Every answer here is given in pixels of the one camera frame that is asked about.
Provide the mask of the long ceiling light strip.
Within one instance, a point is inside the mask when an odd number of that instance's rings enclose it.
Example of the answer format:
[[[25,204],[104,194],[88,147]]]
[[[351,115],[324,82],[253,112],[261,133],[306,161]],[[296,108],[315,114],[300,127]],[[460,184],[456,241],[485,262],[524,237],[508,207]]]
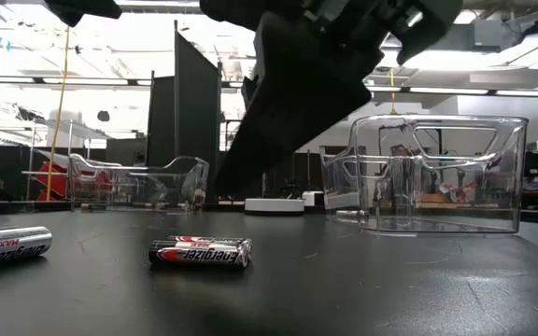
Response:
[[[503,90],[503,89],[473,89],[473,88],[439,88],[439,87],[407,87],[407,86],[367,86],[369,91],[400,93],[400,94],[439,94],[467,96],[499,96],[538,98],[538,90]]]

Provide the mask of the white desk lamp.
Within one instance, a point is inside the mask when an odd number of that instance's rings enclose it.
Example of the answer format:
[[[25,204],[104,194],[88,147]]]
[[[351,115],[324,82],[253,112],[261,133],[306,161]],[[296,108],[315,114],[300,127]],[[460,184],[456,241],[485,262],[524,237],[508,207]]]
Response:
[[[286,199],[283,191],[285,180],[297,178],[291,176],[278,183],[269,173],[262,174],[262,193],[257,198],[246,198],[244,212],[248,216],[296,217],[304,214],[304,200]]]

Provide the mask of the black small tripod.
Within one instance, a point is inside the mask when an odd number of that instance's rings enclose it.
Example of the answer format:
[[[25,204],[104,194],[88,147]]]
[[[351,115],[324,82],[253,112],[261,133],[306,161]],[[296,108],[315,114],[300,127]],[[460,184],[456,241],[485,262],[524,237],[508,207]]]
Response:
[[[286,179],[283,191],[286,199],[300,199],[302,192],[299,180],[297,178]]]

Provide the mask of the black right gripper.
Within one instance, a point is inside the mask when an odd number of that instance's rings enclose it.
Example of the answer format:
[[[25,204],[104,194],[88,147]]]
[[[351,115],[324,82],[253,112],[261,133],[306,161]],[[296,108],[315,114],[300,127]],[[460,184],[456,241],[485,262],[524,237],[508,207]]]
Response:
[[[199,0],[212,20],[256,31],[260,70],[242,81],[247,109],[215,178],[235,195],[371,99],[362,80],[389,35],[406,63],[441,40],[462,0]]]

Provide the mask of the black partition panel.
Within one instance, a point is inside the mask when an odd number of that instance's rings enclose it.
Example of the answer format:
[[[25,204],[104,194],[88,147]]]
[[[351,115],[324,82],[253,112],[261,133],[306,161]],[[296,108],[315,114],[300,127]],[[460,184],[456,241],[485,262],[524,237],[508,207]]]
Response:
[[[163,166],[178,156],[209,163],[206,202],[215,203],[219,168],[221,64],[210,62],[174,29],[174,70],[151,78],[146,165]]]

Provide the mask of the tall clear plastic bin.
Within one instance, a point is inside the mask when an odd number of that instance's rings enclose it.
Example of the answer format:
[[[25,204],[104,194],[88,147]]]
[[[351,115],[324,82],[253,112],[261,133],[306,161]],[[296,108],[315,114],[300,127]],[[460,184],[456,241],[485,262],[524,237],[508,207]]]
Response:
[[[516,233],[527,126],[491,116],[357,119],[342,151],[320,149],[327,216],[383,233]],[[337,210],[371,217],[340,220]]]

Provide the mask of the red crate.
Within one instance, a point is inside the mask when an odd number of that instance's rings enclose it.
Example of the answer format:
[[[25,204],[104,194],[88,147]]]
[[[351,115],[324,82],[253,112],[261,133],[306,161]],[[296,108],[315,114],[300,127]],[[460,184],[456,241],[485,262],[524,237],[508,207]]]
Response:
[[[103,200],[112,189],[110,173],[95,169],[99,161],[85,159],[72,153],[70,156],[55,154],[50,159],[48,151],[38,150],[45,159],[32,179],[43,186],[37,199],[39,201]]]

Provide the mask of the black table mat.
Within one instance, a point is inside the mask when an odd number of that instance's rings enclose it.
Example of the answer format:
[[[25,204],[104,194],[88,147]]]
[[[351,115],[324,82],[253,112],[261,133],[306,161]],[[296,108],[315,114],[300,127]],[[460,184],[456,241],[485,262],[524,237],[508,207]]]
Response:
[[[322,216],[48,213],[0,266],[0,336],[538,336],[538,224],[407,237]],[[172,235],[246,238],[247,268],[153,264]]]

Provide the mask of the white metal rack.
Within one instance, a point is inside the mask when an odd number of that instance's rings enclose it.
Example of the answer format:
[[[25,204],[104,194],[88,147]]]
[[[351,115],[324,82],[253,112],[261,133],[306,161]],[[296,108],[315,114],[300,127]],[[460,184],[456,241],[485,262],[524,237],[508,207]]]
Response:
[[[41,150],[36,147],[36,140],[39,130],[45,130],[47,132],[51,131],[51,134],[55,134],[56,129],[56,120],[53,119],[36,119],[33,122],[32,127],[28,127],[27,131],[32,132],[32,138],[29,144],[29,160],[28,168],[26,171],[23,171],[22,174],[27,176],[27,187],[26,187],[26,198],[29,198],[31,195],[30,187],[32,175],[36,175],[39,170],[42,161],[45,160],[45,157],[42,154],[38,154],[37,151]],[[55,135],[56,142],[59,142],[58,137],[62,135],[62,144],[56,145],[54,153],[51,154],[50,159],[53,160],[55,154],[61,154],[69,156],[72,153],[72,150],[75,148],[83,148],[86,150],[86,157],[91,156],[91,146],[92,140],[101,140],[106,142],[111,139],[111,136],[104,133],[101,130],[96,130],[91,127],[86,126],[84,123],[73,119],[61,119],[59,127],[57,129],[57,134]]]

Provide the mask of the low clear plastic bin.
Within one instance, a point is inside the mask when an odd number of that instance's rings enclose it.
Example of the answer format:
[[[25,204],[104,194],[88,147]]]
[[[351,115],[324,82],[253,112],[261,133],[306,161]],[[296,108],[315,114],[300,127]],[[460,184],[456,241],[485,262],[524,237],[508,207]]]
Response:
[[[95,169],[110,173],[112,189],[101,201],[70,199],[84,211],[161,211],[194,213],[193,193],[206,190],[209,164],[197,157],[182,156],[172,159],[165,166],[124,166],[119,163],[102,162]],[[167,209],[156,209],[156,203],[169,203]],[[190,211],[182,211],[177,205],[189,203]]]

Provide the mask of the silver Energizer battery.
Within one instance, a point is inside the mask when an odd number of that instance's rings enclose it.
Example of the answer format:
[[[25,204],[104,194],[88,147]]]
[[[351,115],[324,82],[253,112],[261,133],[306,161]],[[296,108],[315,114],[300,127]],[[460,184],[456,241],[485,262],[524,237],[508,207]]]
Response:
[[[235,245],[197,247],[187,247],[188,252],[181,262],[162,264],[200,264],[219,265],[226,267],[247,268],[249,265],[249,254],[243,247]]]
[[[243,247],[247,252],[251,251],[251,241],[246,238],[172,235],[168,236],[167,240],[176,242],[178,245],[197,247],[210,247],[212,245],[235,245],[236,247]]]
[[[371,215],[362,210],[337,210],[336,216],[340,220],[365,220],[370,218]]]
[[[181,262],[188,252],[187,247],[180,247],[176,241],[155,240],[149,246],[149,261],[153,264]]]
[[[41,256],[51,244],[52,233],[46,227],[0,230],[0,263]]]

